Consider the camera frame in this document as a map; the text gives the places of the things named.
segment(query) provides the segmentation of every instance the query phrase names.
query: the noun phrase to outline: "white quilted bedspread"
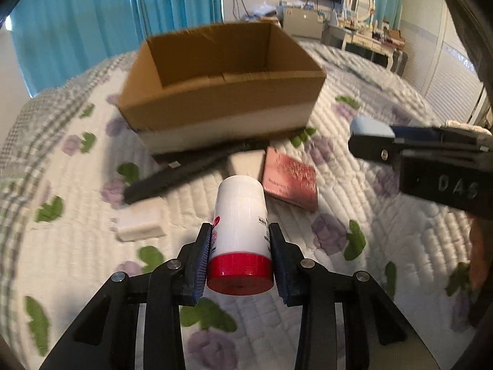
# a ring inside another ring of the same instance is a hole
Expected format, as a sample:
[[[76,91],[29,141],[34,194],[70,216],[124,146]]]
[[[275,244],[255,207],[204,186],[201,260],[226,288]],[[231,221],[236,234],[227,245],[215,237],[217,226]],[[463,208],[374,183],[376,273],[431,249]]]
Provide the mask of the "white quilted bedspread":
[[[388,290],[395,289],[396,305],[440,367],[450,368],[474,334],[467,325],[453,327],[453,321],[460,320],[454,318],[459,297],[448,297],[444,290],[457,264],[468,261],[467,218],[462,212],[398,193],[391,171],[354,159],[347,148],[348,124],[357,112],[389,123],[430,124],[435,117],[397,76],[348,53],[324,46],[305,48],[328,73],[309,123],[316,133],[297,147],[290,141],[273,145],[315,166],[320,209],[310,213],[268,198],[269,220],[281,224],[285,237],[298,244],[305,257],[339,273],[365,269]],[[31,204],[16,281],[21,344],[31,369],[40,366],[46,348],[54,346],[116,269],[140,273],[144,266],[176,257],[183,244],[192,242],[200,225],[211,220],[216,189],[227,176],[223,168],[214,168],[165,194],[163,237],[119,242],[112,232],[112,218],[128,178],[120,165],[126,163],[134,175],[138,168],[140,178],[158,166],[113,105],[113,94],[120,91],[126,73],[115,69],[109,75],[67,126]],[[43,203],[51,206],[40,214]],[[346,260],[350,220],[359,224],[366,246],[356,258]],[[153,248],[140,250],[144,246]],[[389,262],[395,265],[395,282],[390,279],[392,271],[385,272]],[[205,296],[236,326],[219,325],[207,331],[198,323],[183,327],[188,369],[294,367],[301,309],[286,308],[276,288],[240,298],[210,290]],[[28,301],[47,320],[41,321],[46,332],[40,331],[36,338],[29,328]]]

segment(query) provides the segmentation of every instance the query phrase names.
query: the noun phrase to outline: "bed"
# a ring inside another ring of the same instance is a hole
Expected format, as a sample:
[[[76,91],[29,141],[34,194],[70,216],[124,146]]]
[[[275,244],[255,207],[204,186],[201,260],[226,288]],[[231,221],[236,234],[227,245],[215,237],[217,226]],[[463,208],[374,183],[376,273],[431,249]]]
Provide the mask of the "bed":
[[[358,113],[403,125],[438,124],[437,118],[398,76],[345,51],[302,45],[327,71],[313,130],[273,146],[315,167],[319,211],[268,197],[269,221],[329,270],[370,272],[439,366],[451,368],[474,336],[467,288],[451,282],[470,254],[467,217],[399,193],[392,171],[354,159],[347,148],[349,122]],[[106,60],[42,92],[23,109],[0,155],[0,331],[29,369],[40,366],[115,270],[151,271],[192,242],[211,220],[216,189],[227,176],[217,166],[163,195],[165,236],[115,238],[125,183],[159,168],[115,107],[134,58]],[[364,240],[360,251],[347,249],[354,224]],[[301,309],[285,307],[275,287],[244,297],[206,289],[204,296],[222,320],[206,329],[184,321],[188,369],[294,367]],[[340,364],[343,352],[340,347]],[[141,347],[136,363],[141,368]]]

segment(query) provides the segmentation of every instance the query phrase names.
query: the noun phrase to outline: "open cardboard box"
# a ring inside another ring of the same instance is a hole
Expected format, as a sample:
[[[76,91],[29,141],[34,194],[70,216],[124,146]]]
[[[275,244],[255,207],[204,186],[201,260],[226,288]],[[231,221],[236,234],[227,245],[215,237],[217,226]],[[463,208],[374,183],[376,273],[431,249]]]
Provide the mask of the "open cardboard box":
[[[214,24],[145,41],[118,108],[157,155],[304,127],[324,81],[277,26]]]

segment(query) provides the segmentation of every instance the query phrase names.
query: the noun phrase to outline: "metal screw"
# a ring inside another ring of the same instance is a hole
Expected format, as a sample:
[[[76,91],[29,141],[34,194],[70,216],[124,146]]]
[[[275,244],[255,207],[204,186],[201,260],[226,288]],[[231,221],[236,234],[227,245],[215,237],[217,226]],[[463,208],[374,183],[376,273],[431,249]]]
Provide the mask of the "metal screw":
[[[314,268],[315,267],[315,262],[310,258],[304,258],[300,262],[300,264],[303,268]]]
[[[112,274],[112,281],[113,282],[123,281],[124,278],[125,278],[125,273],[123,271],[117,271],[116,273]]]
[[[181,267],[181,262],[177,258],[174,258],[168,262],[167,266],[170,270],[177,270]]]
[[[358,279],[358,281],[366,282],[370,280],[370,274],[368,274],[366,271],[358,271],[356,273],[356,278]]]

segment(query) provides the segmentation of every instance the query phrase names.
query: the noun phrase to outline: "white soap bar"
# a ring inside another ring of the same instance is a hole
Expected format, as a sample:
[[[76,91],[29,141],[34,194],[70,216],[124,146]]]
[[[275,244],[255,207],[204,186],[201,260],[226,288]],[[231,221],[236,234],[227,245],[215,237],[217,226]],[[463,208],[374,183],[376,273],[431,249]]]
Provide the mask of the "white soap bar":
[[[229,156],[228,172],[233,175],[248,175],[262,181],[265,150],[252,150]]]
[[[153,197],[117,211],[115,229],[122,241],[139,241],[164,235],[163,199]]]

